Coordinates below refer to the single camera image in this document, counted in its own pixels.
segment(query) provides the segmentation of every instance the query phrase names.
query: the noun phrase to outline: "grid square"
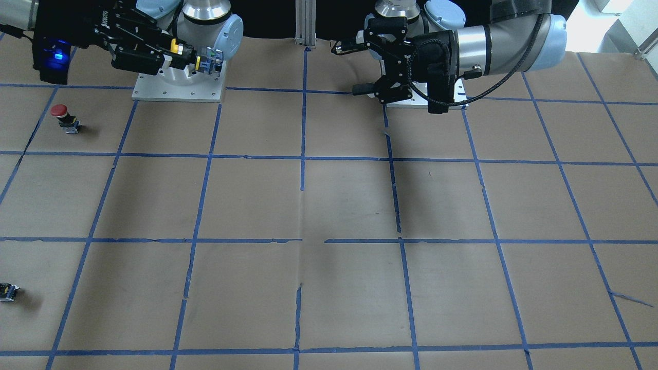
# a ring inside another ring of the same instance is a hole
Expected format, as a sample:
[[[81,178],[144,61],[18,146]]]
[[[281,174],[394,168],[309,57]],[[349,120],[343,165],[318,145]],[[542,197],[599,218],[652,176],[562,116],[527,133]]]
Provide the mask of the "grid square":
[[[506,244],[503,252],[529,343],[625,341],[589,246]]]
[[[650,245],[596,244],[610,289],[658,304],[658,249]],[[658,341],[658,313],[653,307],[615,298],[631,339]]]
[[[107,193],[98,238],[191,238],[205,158],[122,157]]]
[[[592,239],[658,239],[658,207],[634,167],[565,166]]]
[[[386,109],[395,158],[472,159],[461,111],[440,116],[424,109]]]
[[[0,150],[25,149],[51,95],[51,88],[0,88]]]
[[[561,161],[630,162],[603,105],[539,103],[539,107]]]
[[[585,234],[557,165],[482,165],[502,239],[583,239]]]
[[[397,238],[388,163],[307,161],[303,239]]]
[[[331,41],[317,40],[307,54],[308,89],[351,92],[352,86],[375,82],[382,76],[379,62],[370,53],[331,54]]]
[[[208,154],[217,109],[217,104],[211,103],[142,101],[123,152]]]
[[[467,115],[480,159],[555,160],[531,102],[482,100]]]
[[[92,244],[61,350],[171,348],[189,244]]]
[[[1,83],[46,85],[39,79],[39,72],[30,68],[34,64],[30,40],[5,35],[0,41],[0,55],[2,55],[0,58]]]
[[[497,74],[493,76],[483,76],[464,81],[464,88],[468,96],[477,96],[488,88],[498,83],[505,75]],[[501,87],[494,90],[488,97],[515,97],[519,99],[530,99],[528,88],[523,81],[521,73],[514,73]],[[476,107],[481,101],[473,103],[471,107]]]
[[[472,163],[396,162],[402,233],[418,239],[491,239]]]
[[[642,369],[658,370],[658,347],[635,348],[638,353]]]
[[[291,348],[299,245],[198,244],[180,347]]]
[[[423,369],[441,370],[527,370],[528,364],[521,350],[421,352]]]
[[[215,153],[300,155],[300,93],[228,90]]]
[[[525,76],[536,99],[600,100],[576,53],[566,53],[555,67],[527,72]]]
[[[2,282],[21,287],[15,302],[2,304],[0,350],[53,347],[83,249],[84,243],[0,242]]]
[[[57,356],[53,370],[168,369],[168,356]]]
[[[645,61],[627,53],[581,53],[580,56],[604,100],[658,103],[658,84]]]
[[[267,369],[290,370],[293,368],[293,355],[221,355],[193,356],[176,358],[176,370],[233,370]]]
[[[495,244],[406,248],[419,346],[521,343]]]
[[[411,352],[301,354],[300,370],[413,370]]]
[[[619,370],[636,369],[629,348],[562,348],[532,350],[537,370]]]
[[[112,161],[112,157],[25,156],[0,205],[0,235],[86,237]]]
[[[299,237],[299,161],[213,159],[201,238]]]
[[[17,357],[2,357],[3,366],[7,366],[7,369],[12,370],[34,370],[34,369],[45,369],[46,364],[48,363],[48,357],[28,357],[28,356],[17,356]]]
[[[116,152],[132,110],[129,91],[60,89],[51,107],[57,104],[80,120],[80,134],[65,134],[49,107],[28,151]]]
[[[243,38],[240,50],[228,62],[230,88],[301,89],[304,47],[293,39]]]
[[[305,243],[300,272],[301,348],[411,344],[399,245]]]
[[[658,147],[655,145],[658,106],[610,105],[608,108],[635,159],[658,163]]]
[[[306,155],[387,157],[384,114],[375,99],[309,94]]]
[[[135,86],[138,74],[112,67],[112,55],[92,45],[76,50],[71,59],[68,83],[83,86]]]
[[[5,189],[5,184],[14,171],[18,158],[20,158],[19,155],[0,155],[0,193]]]

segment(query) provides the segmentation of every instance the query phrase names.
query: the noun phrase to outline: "red button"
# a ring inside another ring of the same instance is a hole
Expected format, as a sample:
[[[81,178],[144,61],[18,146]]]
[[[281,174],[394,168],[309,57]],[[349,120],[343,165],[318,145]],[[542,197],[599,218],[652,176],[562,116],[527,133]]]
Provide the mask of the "red button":
[[[68,108],[66,108],[66,105],[64,104],[58,104],[50,108],[50,114],[55,117],[65,116],[66,112],[68,112]]]

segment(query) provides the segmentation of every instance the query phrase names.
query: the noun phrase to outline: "black cable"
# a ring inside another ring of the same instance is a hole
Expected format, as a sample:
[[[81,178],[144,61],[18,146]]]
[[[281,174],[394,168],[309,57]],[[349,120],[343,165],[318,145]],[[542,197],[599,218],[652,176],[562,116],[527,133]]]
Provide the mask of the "black cable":
[[[532,30],[532,36],[530,37],[530,43],[528,44],[528,48],[526,49],[526,51],[521,56],[521,59],[519,59],[519,62],[517,63],[517,65],[515,65],[514,68],[512,68],[512,70],[509,71],[509,73],[506,74],[505,77],[503,77],[498,83],[496,83],[495,85],[493,85],[488,90],[481,93],[480,95],[477,95],[475,97],[472,97],[472,98],[464,100],[464,101],[458,101],[458,102],[454,102],[454,103],[446,103],[444,101],[438,101],[436,99],[432,99],[431,97],[428,97],[427,95],[425,95],[422,91],[420,91],[413,84],[413,80],[411,78],[411,65],[412,65],[414,59],[418,56],[418,52],[420,52],[420,48],[424,47],[425,45],[428,45],[430,43],[436,43],[439,46],[441,46],[441,48],[443,49],[443,53],[445,54],[445,67],[447,68],[447,66],[449,64],[449,54],[446,52],[447,51],[447,45],[444,44],[443,42],[441,42],[440,40],[437,40],[437,39],[432,39],[432,40],[425,41],[424,43],[420,44],[420,46],[418,48],[416,48],[416,50],[414,50],[414,52],[411,54],[411,57],[407,61],[407,68],[408,68],[407,69],[407,77],[409,78],[409,81],[408,81],[409,82],[409,87],[413,91],[415,91],[418,94],[418,96],[420,96],[421,98],[423,98],[427,101],[430,101],[432,103],[438,104],[438,105],[443,105],[444,107],[458,107],[460,105],[470,104],[474,101],[478,101],[478,100],[482,99],[483,97],[485,97],[485,96],[489,95],[490,93],[492,93],[494,90],[498,89],[502,84],[506,83],[506,81],[509,80],[510,77],[512,77],[512,75],[519,70],[519,68],[521,68],[523,63],[528,58],[528,56],[530,54],[530,51],[534,47],[535,41],[537,41],[537,37],[539,36],[539,31],[542,27],[542,23],[544,23],[544,16],[545,16],[545,14],[540,14],[537,17],[537,23],[535,23],[535,26]]]

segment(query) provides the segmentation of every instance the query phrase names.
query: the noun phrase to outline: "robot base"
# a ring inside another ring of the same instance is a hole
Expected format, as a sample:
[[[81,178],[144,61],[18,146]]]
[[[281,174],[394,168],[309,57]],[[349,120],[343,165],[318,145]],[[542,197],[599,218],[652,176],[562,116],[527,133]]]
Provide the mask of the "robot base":
[[[132,92],[133,100],[140,101],[191,101],[198,103],[221,103],[224,81],[228,70],[224,62],[222,72],[216,74],[197,73],[181,80],[139,74]]]
[[[427,95],[427,84],[416,84],[416,87]],[[423,108],[427,109],[427,100],[418,96],[418,94],[412,90],[413,96],[411,99],[396,101],[395,103],[386,104],[390,108]],[[458,79],[455,83],[455,101],[458,103],[460,101],[466,100],[466,89],[464,89],[464,80]],[[466,105],[458,105],[456,107],[450,107],[450,109],[462,109],[467,108]]]

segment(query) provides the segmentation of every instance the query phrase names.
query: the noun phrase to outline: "small electronic component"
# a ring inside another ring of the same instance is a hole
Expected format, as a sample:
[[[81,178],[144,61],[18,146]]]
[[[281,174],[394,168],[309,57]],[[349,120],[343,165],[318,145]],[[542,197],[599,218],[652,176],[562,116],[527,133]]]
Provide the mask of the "small electronic component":
[[[8,282],[0,282],[0,302],[13,302],[20,287]]]
[[[77,134],[80,121],[68,112],[66,105],[58,104],[50,109],[50,114],[59,121],[59,126],[67,134]]]
[[[206,74],[221,73],[223,64],[224,52],[219,49],[207,47],[205,55],[199,51],[195,70]]]

